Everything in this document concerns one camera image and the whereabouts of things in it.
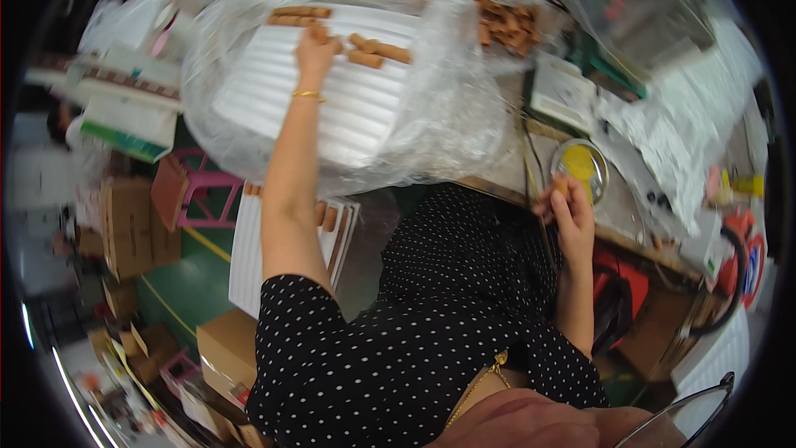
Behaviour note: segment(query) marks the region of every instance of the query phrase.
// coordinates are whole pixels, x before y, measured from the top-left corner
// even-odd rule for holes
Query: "brown cardboard box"
[[[694,344],[693,339],[678,336],[683,323],[702,324],[715,307],[711,297],[675,294],[650,285],[644,304],[617,349],[644,381],[668,380]]]
[[[185,387],[180,387],[180,400],[185,415],[212,432],[222,442],[233,436],[229,430],[228,419],[224,418],[224,415],[213,408],[209,402],[205,402],[204,399]]]
[[[105,262],[118,280],[152,268],[149,180],[105,179],[99,193]]]
[[[107,334],[105,328],[88,331],[88,340],[91,342],[92,348],[94,349],[94,355],[97,357],[97,360],[100,363],[104,363],[102,354],[111,352],[107,346],[110,342],[110,339],[111,338]]]
[[[105,253],[102,236],[85,226],[78,226],[76,230],[77,251],[83,256],[102,258]]]
[[[239,309],[197,327],[204,382],[241,409],[257,377],[256,329],[257,321]]]
[[[152,233],[152,265],[170,265],[182,258],[182,228],[169,232],[160,219],[154,204],[150,204],[150,231]]]
[[[131,325],[130,329],[135,342],[146,356],[152,357],[163,350],[174,350],[172,356],[177,354],[177,342],[165,327],[165,323],[158,322],[144,330],[138,330],[135,325]]]
[[[142,331],[132,326],[131,333],[143,353],[132,356],[130,366],[138,380],[149,384],[160,376],[161,367],[179,353],[177,342],[163,322]]]
[[[227,431],[238,443],[252,448],[273,448],[275,446],[271,438],[257,431],[244,412],[212,390],[207,383],[204,385],[205,403],[224,417]]]
[[[112,277],[103,278],[105,301],[116,320],[124,320],[138,312],[138,292],[132,282],[118,282]]]
[[[127,358],[132,358],[133,356],[144,353],[141,347],[138,346],[138,342],[135,340],[135,336],[133,336],[132,332],[120,332],[119,339],[122,341],[122,348],[124,348],[124,354],[127,355]]]

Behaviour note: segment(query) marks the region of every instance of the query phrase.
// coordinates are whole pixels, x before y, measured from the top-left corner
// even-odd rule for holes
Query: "yellow object in bowl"
[[[589,196],[589,203],[593,205],[594,198],[592,197],[592,184],[590,184],[590,180],[595,174],[595,164],[592,160],[592,151],[585,145],[573,145],[563,151],[561,155],[561,164],[563,164],[572,176],[580,180],[583,187],[586,188],[586,194]]]

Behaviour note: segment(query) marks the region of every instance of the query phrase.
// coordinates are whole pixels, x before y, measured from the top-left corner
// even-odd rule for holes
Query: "black polka dot blouse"
[[[430,443],[504,349],[537,392],[607,406],[592,363],[550,323],[556,276],[527,212],[433,186],[382,259],[376,303],[351,323],[309,279],[265,281],[247,414],[278,446]]]

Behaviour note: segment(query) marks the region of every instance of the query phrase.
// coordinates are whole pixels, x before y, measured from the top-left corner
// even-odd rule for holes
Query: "white tray stack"
[[[420,18],[373,7],[322,4],[332,16],[321,19],[330,35],[367,39],[410,48]],[[276,139],[298,81],[294,50],[302,27],[263,25],[216,93],[214,110],[257,134]],[[373,163],[391,134],[410,65],[386,58],[381,69],[335,57],[323,87],[318,155],[349,168]]]
[[[343,200],[325,202],[327,209],[337,210],[332,231],[327,232],[322,226],[318,227],[323,262],[329,270],[334,289],[351,243],[351,234],[357,224],[360,205]],[[262,206],[258,195],[244,194],[240,198],[229,266],[229,301],[254,318],[260,315],[260,288],[263,285],[263,247],[260,243]]]

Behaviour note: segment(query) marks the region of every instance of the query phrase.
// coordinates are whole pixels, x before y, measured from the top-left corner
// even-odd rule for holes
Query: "hand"
[[[339,43],[340,39],[334,37],[327,44],[321,45],[311,35],[310,28],[304,29],[295,51],[299,70],[297,90],[321,91]]]
[[[576,274],[592,267],[592,251],[595,243],[595,214],[583,184],[572,175],[559,173],[557,178],[567,179],[569,204],[563,195],[545,188],[539,196],[539,204],[532,210],[541,216],[545,225],[553,219],[558,223],[558,242],[561,253]]]

